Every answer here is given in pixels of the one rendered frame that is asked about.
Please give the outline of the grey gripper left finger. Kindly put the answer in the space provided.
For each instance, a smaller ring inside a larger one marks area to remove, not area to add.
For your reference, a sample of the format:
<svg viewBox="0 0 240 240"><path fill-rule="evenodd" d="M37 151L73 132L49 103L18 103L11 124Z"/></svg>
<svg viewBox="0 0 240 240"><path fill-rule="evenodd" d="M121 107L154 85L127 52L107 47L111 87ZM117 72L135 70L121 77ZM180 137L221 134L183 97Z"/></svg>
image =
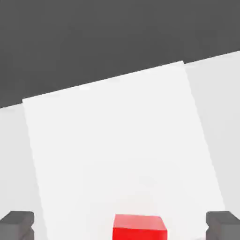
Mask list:
<svg viewBox="0 0 240 240"><path fill-rule="evenodd" d="M34 240L32 211L10 211L0 220L0 240Z"/></svg>

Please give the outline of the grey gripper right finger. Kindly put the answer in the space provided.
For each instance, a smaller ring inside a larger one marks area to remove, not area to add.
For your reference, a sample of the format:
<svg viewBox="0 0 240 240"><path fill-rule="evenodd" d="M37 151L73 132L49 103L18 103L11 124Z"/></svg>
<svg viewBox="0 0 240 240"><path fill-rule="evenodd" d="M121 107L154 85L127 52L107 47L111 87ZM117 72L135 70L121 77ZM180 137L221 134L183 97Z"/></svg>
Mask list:
<svg viewBox="0 0 240 240"><path fill-rule="evenodd" d="M208 211L206 223L206 240L240 240L240 219L230 211Z"/></svg>

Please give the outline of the small red cube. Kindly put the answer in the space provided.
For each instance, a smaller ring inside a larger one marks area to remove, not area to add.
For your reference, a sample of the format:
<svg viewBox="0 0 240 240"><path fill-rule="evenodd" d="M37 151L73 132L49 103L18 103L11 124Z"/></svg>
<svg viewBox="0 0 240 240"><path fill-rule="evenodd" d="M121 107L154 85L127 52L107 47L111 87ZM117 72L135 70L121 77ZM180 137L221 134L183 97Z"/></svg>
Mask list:
<svg viewBox="0 0 240 240"><path fill-rule="evenodd" d="M167 228L159 216L116 214L112 240L167 240Z"/></svg>

